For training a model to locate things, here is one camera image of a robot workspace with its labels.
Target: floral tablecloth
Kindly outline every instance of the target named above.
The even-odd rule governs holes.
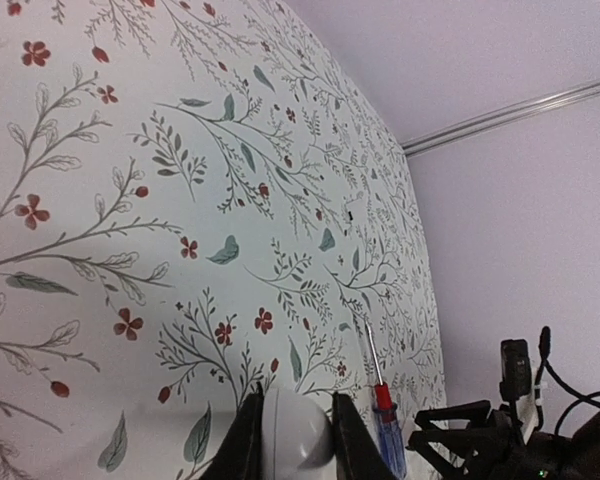
[[[364,321],[443,405],[401,148],[285,4],[0,0],[0,479],[196,478],[258,383],[369,422]]]

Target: metal rail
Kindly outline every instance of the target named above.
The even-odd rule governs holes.
[[[583,83],[563,92],[515,103],[494,110],[493,112],[473,117],[439,132],[408,141],[402,145],[402,148],[408,157],[413,157],[451,142],[599,96],[600,80]]]

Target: screwdriver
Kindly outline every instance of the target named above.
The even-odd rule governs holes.
[[[396,414],[398,406],[391,400],[389,385],[382,379],[378,353],[373,342],[371,326],[368,322],[365,322],[365,330],[377,377],[377,383],[373,387],[376,393],[376,406],[373,408],[373,413],[378,427],[380,453],[391,473],[398,480],[403,480],[407,476],[407,461],[402,431]]]

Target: red flower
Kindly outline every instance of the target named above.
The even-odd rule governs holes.
[[[100,47],[93,47],[91,53],[100,63],[109,63],[109,55],[107,55],[107,52],[102,50]]]
[[[218,343],[220,345],[222,344],[226,344],[227,346],[231,345],[231,338],[229,338],[229,335],[231,335],[231,332],[233,331],[233,328],[231,327],[231,324],[227,324],[225,325],[223,322],[220,322],[218,324],[218,328],[216,328],[215,334],[216,334],[216,340],[218,341]]]
[[[296,123],[296,112],[287,107],[287,118],[289,121]]]
[[[113,91],[115,89],[111,86],[111,85],[107,85],[107,89],[105,90],[102,87],[98,87],[98,95],[100,95],[102,97],[102,101],[107,104],[109,102],[111,103],[118,103],[118,97],[116,97],[115,95],[113,95]]]
[[[14,210],[18,217],[26,217],[24,224],[27,228],[35,230],[38,226],[37,222],[46,222],[51,217],[51,214],[47,210],[38,210],[38,204],[40,203],[40,197],[30,193],[27,195],[27,201],[29,205],[16,205]]]
[[[142,186],[142,187],[136,188],[136,197],[144,198],[147,195],[149,195],[149,187]]]
[[[269,196],[269,187],[267,187],[264,183],[258,185],[258,190],[260,190],[260,195],[262,195],[264,198]]]
[[[258,316],[256,317],[256,328],[262,330],[265,335],[269,330],[273,328],[273,316],[271,312],[267,312],[264,307],[260,307],[258,310]]]
[[[191,260],[198,258],[198,253],[196,252],[198,248],[198,242],[196,240],[189,243],[189,239],[187,237],[182,237],[180,239],[180,243],[184,245],[184,248],[180,250],[180,255],[182,255],[182,258],[189,257]]]
[[[132,342],[138,339],[138,334],[135,332],[136,330],[140,330],[144,325],[144,320],[141,318],[136,318],[131,321],[131,312],[128,308],[121,308],[118,312],[118,315],[124,323],[116,323],[113,326],[113,331],[116,335],[122,335],[123,333],[127,333],[127,340],[131,340]]]
[[[204,3],[202,6],[204,7],[204,11],[207,12],[209,15],[211,15],[212,17],[216,16],[216,9],[213,8],[211,5],[209,5],[208,3]]]
[[[160,403],[164,403],[167,400],[169,400],[170,396],[171,396],[171,387],[162,387],[162,390],[160,390],[160,393],[158,394],[158,401]]]
[[[10,3],[9,6],[7,7],[7,13],[9,14],[10,17],[13,17],[14,15],[20,15],[21,11],[22,11],[22,7],[17,2]]]
[[[51,382],[51,391],[60,398],[67,398],[69,396],[69,387],[62,382]]]
[[[47,59],[51,56],[51,52],[47,50],[44,42],[24,42],[22,46],[27,52],[22,55],[22,63],[27,67],[31,65],[31,62],[39,67],[44,67],[47,64]]]

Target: floral pattern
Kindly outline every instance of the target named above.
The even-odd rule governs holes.
[[[258,385],[373,428],[365,322],[444,405],[401,148],[286,5],[0,0],[0,480],[198,478]]]

